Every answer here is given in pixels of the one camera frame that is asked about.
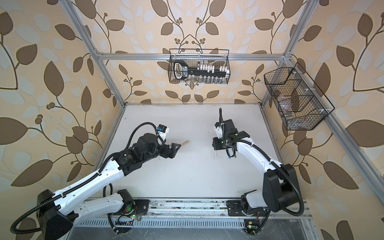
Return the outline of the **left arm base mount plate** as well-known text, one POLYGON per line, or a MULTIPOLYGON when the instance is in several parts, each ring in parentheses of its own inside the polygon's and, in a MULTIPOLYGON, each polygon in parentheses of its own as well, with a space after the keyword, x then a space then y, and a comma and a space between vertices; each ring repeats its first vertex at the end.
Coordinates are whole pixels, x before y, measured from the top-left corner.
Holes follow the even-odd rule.
POLYGON ((148 199, 135 199, 129 203, 124 203, 119 211, 112 213, 112 215, 146 215, 149 210, 149 203, 150 200, 148 199))

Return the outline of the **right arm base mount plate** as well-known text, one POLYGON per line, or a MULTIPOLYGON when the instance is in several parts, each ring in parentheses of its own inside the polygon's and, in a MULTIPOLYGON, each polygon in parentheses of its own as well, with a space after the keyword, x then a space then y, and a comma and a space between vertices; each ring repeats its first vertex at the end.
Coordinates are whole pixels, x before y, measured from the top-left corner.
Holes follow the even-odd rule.
POLYGON ((268 212, 263 207, 249 208, 243 200, 228 200, 226 206, 230 217, 265 217, 268 212))

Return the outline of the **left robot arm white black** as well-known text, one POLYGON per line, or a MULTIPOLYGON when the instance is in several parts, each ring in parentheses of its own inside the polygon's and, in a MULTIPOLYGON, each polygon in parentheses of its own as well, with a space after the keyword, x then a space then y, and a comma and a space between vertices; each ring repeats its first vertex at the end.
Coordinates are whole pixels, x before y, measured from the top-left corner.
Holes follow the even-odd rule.
POLYGON ((97 171, 77 181, 72 186, 52 192, 45 190, 38 195, 37 218, 46 240, 58 240, 85 217, 118 212, 125 204, 127 191, 122 191, 94 202, 92 207, 81 203, 102 188, 119 180, 157 157, 174 158, 180 144, 160 145, 154 134, 144 134, 131 147, 116 153, 97 171))

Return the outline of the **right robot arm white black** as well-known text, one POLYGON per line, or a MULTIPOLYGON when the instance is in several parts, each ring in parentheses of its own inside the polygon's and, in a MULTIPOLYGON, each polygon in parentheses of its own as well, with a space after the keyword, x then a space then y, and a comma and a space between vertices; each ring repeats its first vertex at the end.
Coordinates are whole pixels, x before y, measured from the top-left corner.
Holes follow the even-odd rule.
POLYGON ((261 190, 253 190, 241 196, 241 208, 245 215, 252 215, 258 208, 274 213, 284 211, 296 217, 304 213, 305 204, 296 170, 292 165, 284 165, 270 157, 255 144, 248 133, 239 132, 232 120, 215 123, 215 132, 215 151, 232 150, 230 158, 240 153, 263 175, 261 190))

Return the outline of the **tan pen cap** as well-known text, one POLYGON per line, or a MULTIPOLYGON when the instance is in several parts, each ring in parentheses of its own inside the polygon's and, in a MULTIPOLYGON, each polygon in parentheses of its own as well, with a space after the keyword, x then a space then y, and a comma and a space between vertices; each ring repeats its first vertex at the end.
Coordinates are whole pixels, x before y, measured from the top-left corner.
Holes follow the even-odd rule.
POLYGON ((185 146, 185 145, 187 145, 189 142, 190 142, 190 141, 187 140, 187 141, 183 142, 181 145, 182 145, 182 146, 185 146))

